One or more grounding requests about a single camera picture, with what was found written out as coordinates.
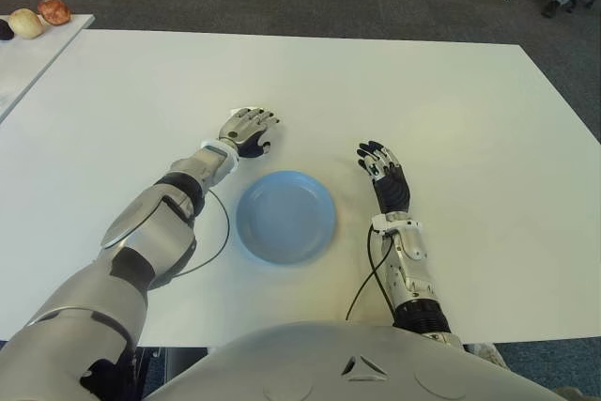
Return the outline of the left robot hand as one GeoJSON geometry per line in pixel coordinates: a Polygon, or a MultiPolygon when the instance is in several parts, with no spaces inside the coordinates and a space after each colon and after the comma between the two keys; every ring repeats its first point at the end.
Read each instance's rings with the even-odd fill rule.
{"type": "Polygon", "coordinates": [[[236,150],[241,158],[258,158],[270,151],[270,141],[263,139],[264,134],[279,122],[271,111],[242,108],[221,127],[218,140],[236,150]]]}

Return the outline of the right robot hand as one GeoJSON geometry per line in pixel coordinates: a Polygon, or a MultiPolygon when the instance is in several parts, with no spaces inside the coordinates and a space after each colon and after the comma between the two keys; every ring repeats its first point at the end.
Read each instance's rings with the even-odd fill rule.
{"type": "Polygon", "coordinates": [[[359,143],[359,166],[372,181],[380,212],[409,212],[410,189],[403,167],[394,153],[376,141],[359,143]]]}

